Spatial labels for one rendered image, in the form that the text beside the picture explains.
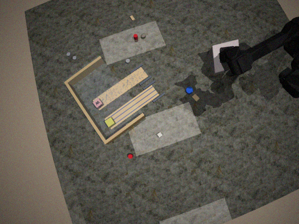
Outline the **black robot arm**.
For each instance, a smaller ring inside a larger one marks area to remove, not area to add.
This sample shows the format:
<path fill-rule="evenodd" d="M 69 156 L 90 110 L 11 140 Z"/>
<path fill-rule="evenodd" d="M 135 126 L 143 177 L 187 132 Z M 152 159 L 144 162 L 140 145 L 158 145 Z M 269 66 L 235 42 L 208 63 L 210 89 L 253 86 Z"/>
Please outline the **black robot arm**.
<path fill-rule="evenodd" d="M 239 46 L 220 48 L 220 62 L 227 62 L 232 74 L 244 74 L 251 70 L 254 61 L 282 47 L 284 42 L 297 32 L 299 17 L 286 23 L 281 32 L 248 50 L 241 50 Z M 291 67 L 292 69 L 288 67 L 279 74 L 279 81 L 293 98 L 299 98 L 299 56 L 292 60 Z"/>

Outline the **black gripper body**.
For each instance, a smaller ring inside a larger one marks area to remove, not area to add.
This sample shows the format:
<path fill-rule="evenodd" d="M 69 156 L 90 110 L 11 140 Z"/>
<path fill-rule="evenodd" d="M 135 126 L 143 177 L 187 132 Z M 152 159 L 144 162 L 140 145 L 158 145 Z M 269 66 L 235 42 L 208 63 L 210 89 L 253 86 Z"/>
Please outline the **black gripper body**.
<path fill-rule="evenodd" d="M 284 42 L 284 50 L 289 54 L 291 55 L 291 57 L 293 58 L 296 58 L 299 56 L 299 54 L 295 55 L 288 47 L 289 45 L 295 41 L 296 39 L 299 38 L 299 32 L 297 32 L 296 34 L 294 34 L 293 36 L 291 36 L 289 39 L 287 39 L 285 42 Z"/>

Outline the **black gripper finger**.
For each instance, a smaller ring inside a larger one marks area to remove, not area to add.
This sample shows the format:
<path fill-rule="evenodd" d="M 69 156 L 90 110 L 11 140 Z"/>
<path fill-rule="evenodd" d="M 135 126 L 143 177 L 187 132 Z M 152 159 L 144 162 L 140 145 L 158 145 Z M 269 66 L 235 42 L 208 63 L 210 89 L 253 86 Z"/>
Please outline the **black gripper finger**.
<path fill-rule="evenodd" d="M 295 55 L 299 54 L 299 38 L 293 41 L 288 47 Z"/>

